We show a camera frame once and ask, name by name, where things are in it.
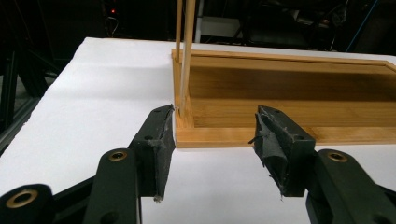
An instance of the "white table surface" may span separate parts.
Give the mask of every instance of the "white table surface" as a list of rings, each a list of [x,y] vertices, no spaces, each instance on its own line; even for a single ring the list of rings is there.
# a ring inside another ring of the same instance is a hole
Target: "white table surface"
[[[87,38],[0,158],[0,195],[42,183],[58,193],[127,147],[149,112],[174,102],[175,43]],[[193,45],[194,49],[387,60],[390,56]],[[336,146],[396,189],[396,146]],[[176,149],[165,192],[144,198],[145,223],[309,223],[303,198],[281,199],[251,148]]]

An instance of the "bamboo tray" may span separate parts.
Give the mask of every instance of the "bamboo tray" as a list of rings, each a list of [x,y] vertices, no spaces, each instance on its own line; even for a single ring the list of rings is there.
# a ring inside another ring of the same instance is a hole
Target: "bamboo tray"
[[[172,55],[180,108],[182,63]],[[391,63],[193,50],[189,67],[177,147],[248,147],[258,105],[282,110],[321,145],[396,143]]]

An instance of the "wooden stick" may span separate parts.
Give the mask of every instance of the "wooden stick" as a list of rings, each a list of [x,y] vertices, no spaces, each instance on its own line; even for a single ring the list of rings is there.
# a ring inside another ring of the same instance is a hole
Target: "wooden stick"
[[[176,21],[176,62],[180,62],[180,38],[181,38],[181,13],[183,11],[183,0],[177,0]]]
[[[195,0],[187,0],[186,21],[184,25],[183,64],[181,66],[180,86],[180,116],[183,118],[186,110],[186,99],[189,94],[190,60],[192,33],[194,27]]]

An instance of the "wooden panel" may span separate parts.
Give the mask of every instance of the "wooden panel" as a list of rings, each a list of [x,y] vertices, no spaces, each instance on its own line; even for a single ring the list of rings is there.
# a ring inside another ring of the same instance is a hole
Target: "wooden panel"
[[[193,51],[188,95],[178,147],[247,146],[258,105],[282,110],[319,144],[396,142],[388,62]]]

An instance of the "black metal arm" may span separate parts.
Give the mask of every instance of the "black metal arm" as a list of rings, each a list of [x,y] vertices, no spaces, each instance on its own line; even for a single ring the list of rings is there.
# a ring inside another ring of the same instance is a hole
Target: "black metal arm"
[[[102,156],[96,176],[55,196],[41,184],[3,195],[1,223],[141,223],[140,197],[163,200],[175,149],[173,110],[168,105],[151,111],[128,148]]]
[[[311,223],[396,223],[396,193],[379,187],[350,155],[322,149],[281,111],[259,106],[254,149],[285,197],[303,197]]]

